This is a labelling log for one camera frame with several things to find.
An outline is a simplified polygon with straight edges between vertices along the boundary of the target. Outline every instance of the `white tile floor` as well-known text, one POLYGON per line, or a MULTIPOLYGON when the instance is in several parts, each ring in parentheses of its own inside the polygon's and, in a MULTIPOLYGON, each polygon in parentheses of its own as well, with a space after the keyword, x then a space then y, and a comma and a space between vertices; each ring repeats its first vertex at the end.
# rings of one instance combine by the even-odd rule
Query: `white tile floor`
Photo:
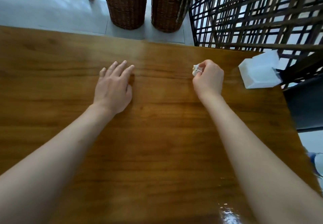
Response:
MULTIPOLYGON (((150 18, 151 0, 147 0, 144 25, 132 31, 112 24, 105 0, 0 0, 0 25, 4 26, 194 45, 188 15, 180 30, 171 34, 156 30, 150 18)), ((323 131, 299 136, 309 152, 323 152, 323 131)))

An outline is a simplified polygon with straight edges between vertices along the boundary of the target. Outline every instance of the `table surface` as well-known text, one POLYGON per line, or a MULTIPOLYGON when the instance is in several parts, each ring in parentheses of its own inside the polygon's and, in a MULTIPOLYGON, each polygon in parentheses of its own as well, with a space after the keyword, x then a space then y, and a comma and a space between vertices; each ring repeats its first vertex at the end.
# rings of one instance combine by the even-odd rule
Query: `table surface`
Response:
POLYGON ((0 27, 0 173, 91 104, 102 67, 127 60, 135 65, 132 102, 89 150, 50 223, 256 223, 194 93, 194 64, 219 64, 229 106, 297 175, 319 187, 280 87, 244 88, 237 66, 254 55, 0 27))

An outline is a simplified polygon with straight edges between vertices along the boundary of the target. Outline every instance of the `hand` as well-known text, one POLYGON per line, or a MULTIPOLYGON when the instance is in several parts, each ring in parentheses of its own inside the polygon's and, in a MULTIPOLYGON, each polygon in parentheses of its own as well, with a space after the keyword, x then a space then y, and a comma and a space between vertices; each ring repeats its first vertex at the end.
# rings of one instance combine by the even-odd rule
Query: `hand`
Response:
POLYGON ((199 99, 202 101, 207 96, 221 96, 224 71, 210 59, 200 63, 199 67, 203 68, 203 72, 197 73, 193 79, 199 99))
POLYGON ((100 77, 95 87, 94 105, 98 105, 112 116, 122 112, 132 99, 132 89, 128 84, 134 65, 126 68, 127 61, 123 61, 119 66, 114 62, 107 70, 100 71, 100 77))

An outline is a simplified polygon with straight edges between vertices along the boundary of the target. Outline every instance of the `woven basket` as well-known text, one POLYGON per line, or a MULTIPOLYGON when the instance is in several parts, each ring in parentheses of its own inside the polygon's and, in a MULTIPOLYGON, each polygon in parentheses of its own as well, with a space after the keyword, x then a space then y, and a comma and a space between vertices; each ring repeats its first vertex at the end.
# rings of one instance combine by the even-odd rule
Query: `woven basket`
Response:
POLYGON ((182 0, 152 0, 151 23, 163 32, 171 33, 180 29, 184 18, 184 7, 180 9, 182 0))
POLYGON ((123 29, 136 29, 145 21, 147 0, 107 0, 112 22, 123 29))

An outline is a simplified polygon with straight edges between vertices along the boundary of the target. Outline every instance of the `white tissue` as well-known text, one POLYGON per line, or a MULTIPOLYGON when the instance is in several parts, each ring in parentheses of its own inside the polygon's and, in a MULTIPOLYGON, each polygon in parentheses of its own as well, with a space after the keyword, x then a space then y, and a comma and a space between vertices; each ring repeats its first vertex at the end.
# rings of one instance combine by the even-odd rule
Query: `white tissue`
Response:
POLYGON ((277 50, 244 59, 239 70, 245 88, 267 88, 280 84, 282 81, 275 70, 278 62, 277 50))
POLYGON ((197 64, 197 65, 193 66, 193 72, 192 72, 193 76, 196 76, 197 73, 199 73, 199 72, 201 72, 201 73, 203 72, 203 68, 199 67, 199 65, 200 64, 197 64))

